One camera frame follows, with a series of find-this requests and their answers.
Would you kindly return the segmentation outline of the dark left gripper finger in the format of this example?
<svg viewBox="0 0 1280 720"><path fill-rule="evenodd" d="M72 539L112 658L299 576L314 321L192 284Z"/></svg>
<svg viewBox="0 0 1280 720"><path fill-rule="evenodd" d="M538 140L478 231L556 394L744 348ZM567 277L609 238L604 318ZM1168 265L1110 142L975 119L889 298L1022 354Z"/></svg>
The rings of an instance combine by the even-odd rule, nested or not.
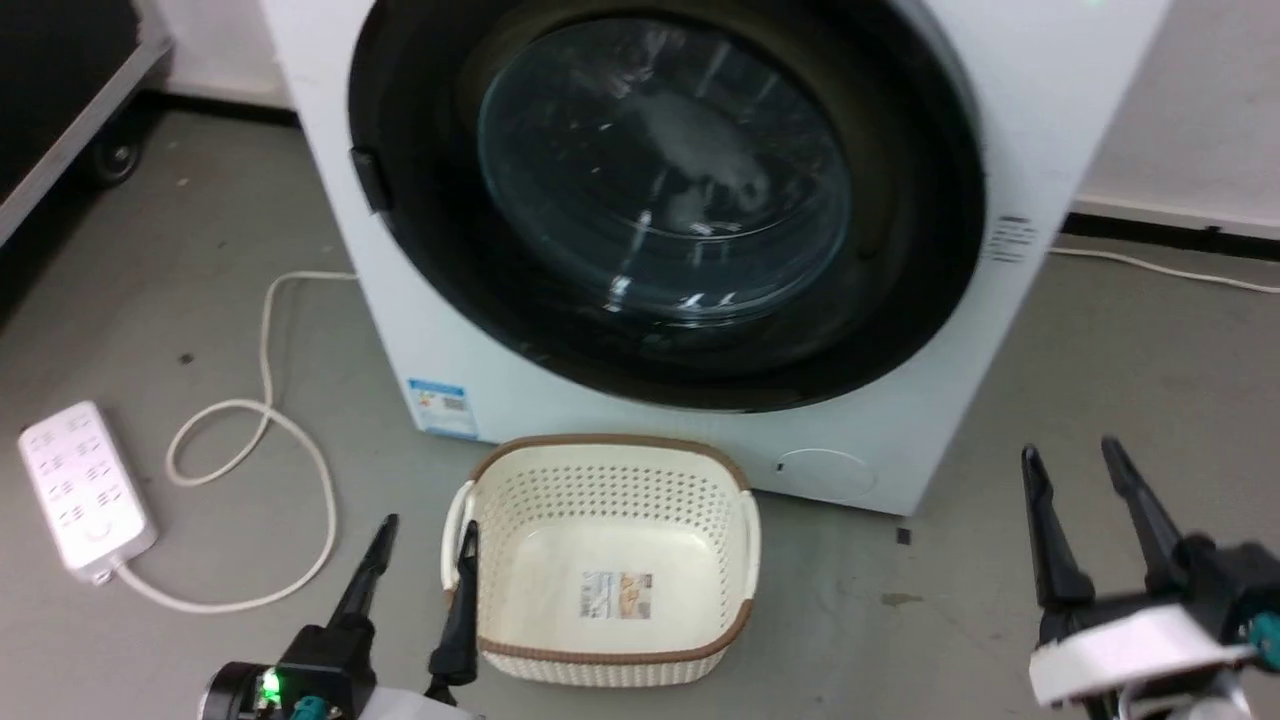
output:
<svg viewBox="0 0 1280 720"><path fill-rule="evenodd" d="M454 564L458 582L442 638L429 659L430 691L452 691L477 679L477 570L480 539L476 521L468 521Z"/></svg>
<svg viewBox="0 0 1280 720"><path fill-rule="evenodd" d="M375 632L370 611L378 583L390 564L399 525L399 514L388 514L381 520L329 619L330 629Z"/></svg>

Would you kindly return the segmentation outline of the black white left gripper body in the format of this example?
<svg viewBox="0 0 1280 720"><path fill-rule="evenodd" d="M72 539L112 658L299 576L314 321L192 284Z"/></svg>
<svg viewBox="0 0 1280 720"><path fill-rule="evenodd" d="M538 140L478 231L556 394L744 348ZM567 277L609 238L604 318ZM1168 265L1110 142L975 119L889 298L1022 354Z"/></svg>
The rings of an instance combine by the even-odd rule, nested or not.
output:
<svg viewBox="0 0 1280 720"><path fill-rule="evenodd" d="M303 626L274 664L232 661L204 691L205 719L475 719L421 692L379 684L374 630Z"/></svg>

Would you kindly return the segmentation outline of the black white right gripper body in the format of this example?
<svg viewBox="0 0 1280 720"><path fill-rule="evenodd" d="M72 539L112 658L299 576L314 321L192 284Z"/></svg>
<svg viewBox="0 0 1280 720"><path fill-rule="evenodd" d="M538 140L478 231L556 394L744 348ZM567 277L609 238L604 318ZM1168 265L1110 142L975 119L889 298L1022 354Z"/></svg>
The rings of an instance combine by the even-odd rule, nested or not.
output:
<svg viewBox="0 0 1280 720"><path fill-rule="evenodd" d="M1091 719L1253 719L1242 674L1277 673L1277 557L1261 544L1185 544L1170 602L1051 641L1030 656L1042 707Z"/></svg>

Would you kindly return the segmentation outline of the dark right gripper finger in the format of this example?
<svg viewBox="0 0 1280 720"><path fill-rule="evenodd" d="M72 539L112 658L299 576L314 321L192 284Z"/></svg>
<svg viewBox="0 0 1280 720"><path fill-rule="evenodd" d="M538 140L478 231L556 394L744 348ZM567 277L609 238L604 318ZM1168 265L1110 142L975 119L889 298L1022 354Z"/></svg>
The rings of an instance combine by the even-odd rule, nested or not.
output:
<svg viewBox="0 0 1280 720"><path fill-rule="evenodd" d="M1213 542L1203 533L1185 536L1178 529L1117 437L1103 437L1101 452L1139 541L1146 589L1151 594L1206 593L1212 585L1206 559L1215 550Z"/></svg>
<svg viewBox="0 0 1280 720"><path fill-rule="evenodd" d="M1038 448L1021 450L1021 479L1036 597L1046 611L1061 611L1092 603L1094 585L1076 564L1053 507L1053 486Z"/></svg>

